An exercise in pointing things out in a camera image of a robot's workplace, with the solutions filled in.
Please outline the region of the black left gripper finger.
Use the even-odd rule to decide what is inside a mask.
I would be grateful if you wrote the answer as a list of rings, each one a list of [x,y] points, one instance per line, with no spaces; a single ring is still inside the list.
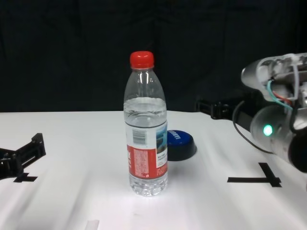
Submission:
[[[19,148],[15,152],[18,172],[23,172],[24,168],[34,163],[46,155],[45,144],[42,133],[35,134],[31,142]]]

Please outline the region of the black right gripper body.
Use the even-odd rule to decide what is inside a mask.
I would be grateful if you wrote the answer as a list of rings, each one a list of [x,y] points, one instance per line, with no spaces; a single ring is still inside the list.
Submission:
[[[273,105],[264,99],[260,92],[247,93],[241,105],[237,105],[233,112],[234,122],[245,130],[250,130],[252,119],[262,108]]]

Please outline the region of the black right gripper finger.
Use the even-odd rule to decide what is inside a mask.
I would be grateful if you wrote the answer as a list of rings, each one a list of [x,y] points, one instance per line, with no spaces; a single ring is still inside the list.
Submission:
[[[209,102],[206,100],[197,100],[195,111],[209,115],[213,120],[231,120],[234,106],[225,102]]]

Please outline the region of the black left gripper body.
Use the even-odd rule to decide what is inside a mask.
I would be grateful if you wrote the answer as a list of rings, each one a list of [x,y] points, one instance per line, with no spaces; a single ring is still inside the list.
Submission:
[[[23,172],[20,153],[16,150],[0,149],[0,179],[18,177]]]

